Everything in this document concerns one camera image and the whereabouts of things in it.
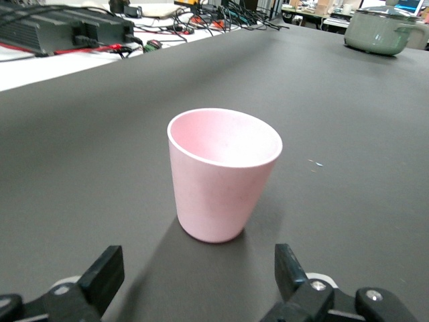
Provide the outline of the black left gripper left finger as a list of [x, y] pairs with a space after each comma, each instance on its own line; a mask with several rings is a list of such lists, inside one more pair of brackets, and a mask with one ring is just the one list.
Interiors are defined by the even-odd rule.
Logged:
[[109, 246], [82, 275], [57, 281], [33, 301], [1, 295], [1, 320], [101, 321], [124, 279], [123, 249]]

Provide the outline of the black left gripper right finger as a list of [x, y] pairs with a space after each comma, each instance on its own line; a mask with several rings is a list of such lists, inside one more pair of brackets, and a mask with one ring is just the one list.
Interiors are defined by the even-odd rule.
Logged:
[[262, 321], [416, 321], [392, 292], [363, 287], [355, 295], [340, 290], [324, 274], [306, 273], [288, 244], [274, 248], [274, 273], [282, 301]]

